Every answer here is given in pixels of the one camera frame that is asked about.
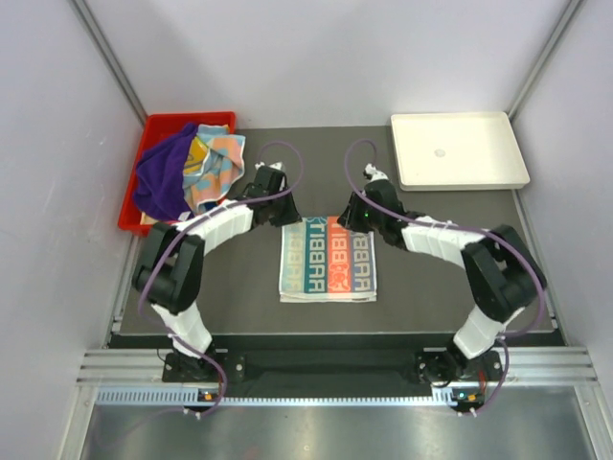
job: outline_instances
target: pile of towels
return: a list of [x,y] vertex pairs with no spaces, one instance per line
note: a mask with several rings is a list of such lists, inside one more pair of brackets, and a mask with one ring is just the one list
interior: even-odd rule
[[245,137],[227,126],[187,123],[180,132],[146,150],[136,165],[132,196],[142,223],[186,220],[223,199],[244,175]]

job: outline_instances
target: white wall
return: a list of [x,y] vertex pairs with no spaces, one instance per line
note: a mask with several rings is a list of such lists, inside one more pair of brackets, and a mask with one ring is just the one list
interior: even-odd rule
[[565,0],[88,0],[148,113],[367,126],[506,110]]
[[100,346],[141,131],[65,0],[0,6],[0,458],[52,458]]
[[567,333],[613,407],[613,3],[589,0],[516,120],[522,198]]

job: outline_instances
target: red plastic basket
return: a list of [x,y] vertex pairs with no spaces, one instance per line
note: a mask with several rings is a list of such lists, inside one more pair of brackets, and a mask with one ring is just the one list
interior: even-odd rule
[[227,125],[230,132],[234,133],[237,116],[234,112],[160,113],[148,116],[145,122],[143,137],[141,137],[141,143],[138,146],[134,165],[132,166],[132,174],[127,183],[122,211],[117,222],[117,225],[122,230],[132,232],[137,237],[146,237],[149,233],[151,225],[141,224],[141,211],[132,201],[132,195],[138,185],[136,164],[141,159],[141,156],[143,156],[145,150],[179,132],[188,122],[203,125]]

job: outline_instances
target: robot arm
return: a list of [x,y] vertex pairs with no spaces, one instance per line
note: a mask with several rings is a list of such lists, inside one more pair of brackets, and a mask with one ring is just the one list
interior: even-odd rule
[[[170,337],[174,351],[185,364],[183,367],[193,368],[190,372],[193,376],[204,363],[181,342],[202,354],[207,352],[212,342],[195,303],[200,291],[204,256],[220,244],[266,222],[281,227],[301,220],[291,194],[273,200],[250,202],[252,198],[272,196],[287,189],[282,163],[271,166],[259,164],[256,168],[254,182],[249,183],[236,200],[224,201],[221,207],[225,210],[216,208],[208,220],[188,231],[162,266],[148,293],[151,306],[173,332]],[[132,276],[132,285],[136,290],[143,291],[170,242],[198,219],[202,217],[173,225],[163,222],[153,225]]]
[[[392,218],[352,194],[338,223],[356,232],[378,231],[383,239],[400,249],[428,254],[466,270],[475,306],[464,325],[447,346],[450,375],[461,377],[472,359],[485,353],[496,336],[535,298],[530,275],[515,257],[494,241],[472,232],[448,228],[452,222],[439,222],[422,213],[405,212],[396,189],[387,175],[368,165],[364,171],[370,182],[362,192],[375,203],[407,218],[428,225]],[[524,242],[508,225],[491,233],[508,242],[528,261],[543,287],[546,280]]]

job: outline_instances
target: orange stripe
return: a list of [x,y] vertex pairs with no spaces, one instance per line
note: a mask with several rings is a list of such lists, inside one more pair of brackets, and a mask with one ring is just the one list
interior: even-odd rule
[[349,232],[328,218],[328,292],[351,292],[352,271]]

